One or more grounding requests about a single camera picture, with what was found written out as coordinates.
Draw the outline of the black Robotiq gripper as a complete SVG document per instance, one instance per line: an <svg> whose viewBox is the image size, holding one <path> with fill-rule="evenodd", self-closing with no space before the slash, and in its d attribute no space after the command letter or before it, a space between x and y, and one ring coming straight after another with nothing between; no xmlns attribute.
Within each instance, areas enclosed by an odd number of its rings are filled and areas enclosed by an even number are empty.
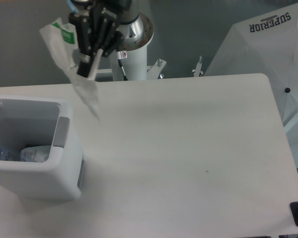
<svg viewBox="0 0 298 238"><path fill-rule="evenodd" d="M117 29L123 12L132 5L131 0L93 0L92 3L92 7L69 15L82 54L77 72L80 76L89 76L98 50L102 50L101 55L105 58L118 50L124 36Z"/></svg>

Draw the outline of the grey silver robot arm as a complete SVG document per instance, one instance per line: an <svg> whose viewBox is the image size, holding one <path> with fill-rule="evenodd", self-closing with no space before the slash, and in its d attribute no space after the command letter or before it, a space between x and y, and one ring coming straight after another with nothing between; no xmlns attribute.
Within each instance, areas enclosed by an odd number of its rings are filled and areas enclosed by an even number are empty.
<svg viewBox="0 0 298 238"><path fill-rule="evenodd" d="M99 49L102 56L108 57L119 49L123 33L118 27L126 20L123 14L132 10L133 0L73 0L71 3L78 11L69 14L69 23L75 26L81 59L77 74L88 77L91 73Z"/></svg>

